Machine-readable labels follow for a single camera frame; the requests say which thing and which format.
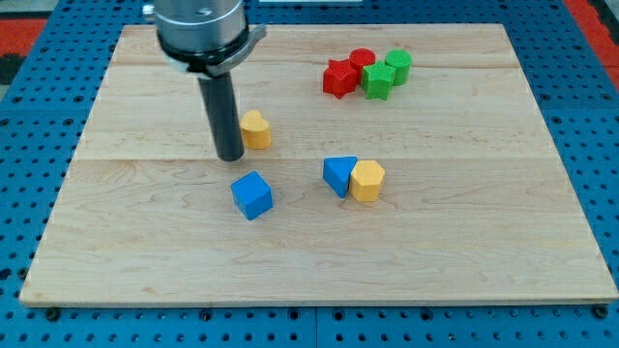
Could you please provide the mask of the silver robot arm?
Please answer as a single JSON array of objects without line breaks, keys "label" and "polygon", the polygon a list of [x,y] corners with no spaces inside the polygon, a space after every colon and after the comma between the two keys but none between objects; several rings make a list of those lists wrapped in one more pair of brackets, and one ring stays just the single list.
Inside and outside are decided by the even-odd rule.
[{"label": "silver robot arm", "polygon": [[159,46],[175,69],[197,78],[217,156],[245,153],[231,71],[267,36],[250,27],[242,0],[152,0],[142,7],[156,25]]}]

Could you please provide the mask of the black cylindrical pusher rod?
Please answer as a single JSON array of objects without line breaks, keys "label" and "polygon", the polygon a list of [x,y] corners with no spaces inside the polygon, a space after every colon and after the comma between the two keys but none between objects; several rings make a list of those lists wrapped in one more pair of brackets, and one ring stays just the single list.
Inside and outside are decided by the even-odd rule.
[{"label": "black cylindrical pusher rod", "polygon": [[217,156],[223,161],[239,160],[245,147],[231,73],[211,79],[199,78],[198,82]]}]

